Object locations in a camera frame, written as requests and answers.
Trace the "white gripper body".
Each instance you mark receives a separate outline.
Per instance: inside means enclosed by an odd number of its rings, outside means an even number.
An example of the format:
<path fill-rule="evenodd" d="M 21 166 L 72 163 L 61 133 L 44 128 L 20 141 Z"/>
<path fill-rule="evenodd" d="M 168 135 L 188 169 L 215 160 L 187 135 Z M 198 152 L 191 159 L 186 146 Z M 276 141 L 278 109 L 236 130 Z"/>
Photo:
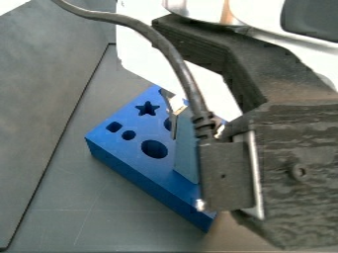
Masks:
<path fill-rule="evenodd" d="M 136 18 L 148 25 L 152 19 L 168 13 L 161 1 L 117 0 L 116 12 Z M 338 91 L 338 45 L 326 47 L 322 44 L 283 38 L 259 30 L 250 30 L 250 35 L 255 39 L 288 49 L 326 85 Z M 168 62 L 152 44 L 135 31 L 121 27 L 116 29 L 116 50 L 121 65 L 127 70 L 184 98 Z M 194 63 L 186 64 L 199 85 L 208 109 L 222 119 L 232 121 L 242 115 L 242 111 L 222 76 Z"/>

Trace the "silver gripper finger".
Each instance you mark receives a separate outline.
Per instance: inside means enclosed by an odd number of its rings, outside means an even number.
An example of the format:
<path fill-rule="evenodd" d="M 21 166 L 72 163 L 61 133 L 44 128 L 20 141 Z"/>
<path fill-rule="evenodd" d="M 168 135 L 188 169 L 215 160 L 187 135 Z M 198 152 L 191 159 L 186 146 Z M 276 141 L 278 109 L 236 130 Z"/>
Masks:
<path fill-rule="evenodd" d="M 165 90 L 164 88 L 160 89 L 160 94 L 167 104 L 167 112 L 168 112 L 168 120 L 169 120 L 169 135 L 171 135 L 171 138 L 175 138 L 177 115 L 187 108 L 187 104 L 184 103 L 184 100 L 176 94 L 173 94 L 171 91 Z"/>

